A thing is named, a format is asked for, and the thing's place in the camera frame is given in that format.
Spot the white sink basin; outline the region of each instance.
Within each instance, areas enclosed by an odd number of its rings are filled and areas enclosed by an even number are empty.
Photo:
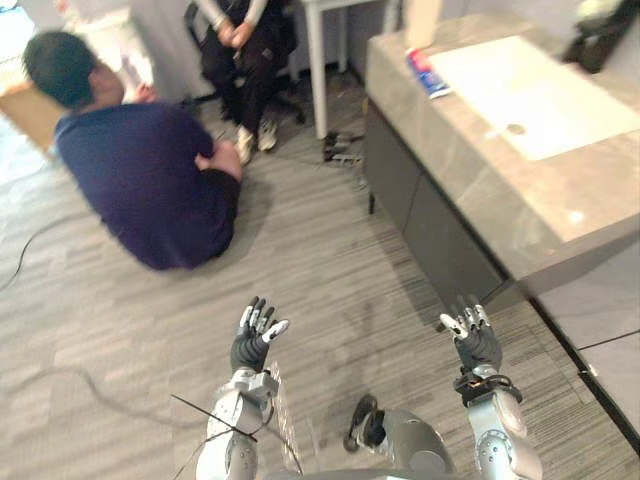
[[[640,116],[519,36],[434,55],[436,71],[528,160],[640,129]]]

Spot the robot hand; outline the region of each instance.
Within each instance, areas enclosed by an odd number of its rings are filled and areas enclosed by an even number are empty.
[[[502,348],[481,305],[464,309],[464,318],[443,313],[440,321],[454,335],[454,342],[464,371],[481,377],[496,374],[502,364]]]
[[[269,344],[289,328],[288,320],[271,320],[274,307],[269,307],[262,315],[265,306],[264,298],[254,297],[245,308],[238,333],[231,345],[232,372],[242,367],[250,368],[256,373],[261,372],[269,353]]]

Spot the gray cabinet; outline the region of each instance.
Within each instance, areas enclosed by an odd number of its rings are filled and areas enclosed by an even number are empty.
[[[367,115],[366,129],[364,172],[367,182],[398,230],[403,231],[420,170],[411,152],[378,112]]]
[[[507,280],[413,153],[371,105],[365,175],[443,306],[462,295],[485,303]]]
[[[503,283],[502,276],[426,176],[418,182],[404,237],[446,308],[457,304],[458,295],[486,299]]]

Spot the black trousers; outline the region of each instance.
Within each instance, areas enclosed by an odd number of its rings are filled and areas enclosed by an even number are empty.
[[[211,28],[202,45],[203,77],[222,95],[224,106],[236,124],[243,125],[254,135],[258,133],[283,59],[286,64],[278,27],[271,18],[263,18],[236,59],[236,51],[224,47],[217,32]],[[240,89],[235,85],[239,76],[245,79]]]

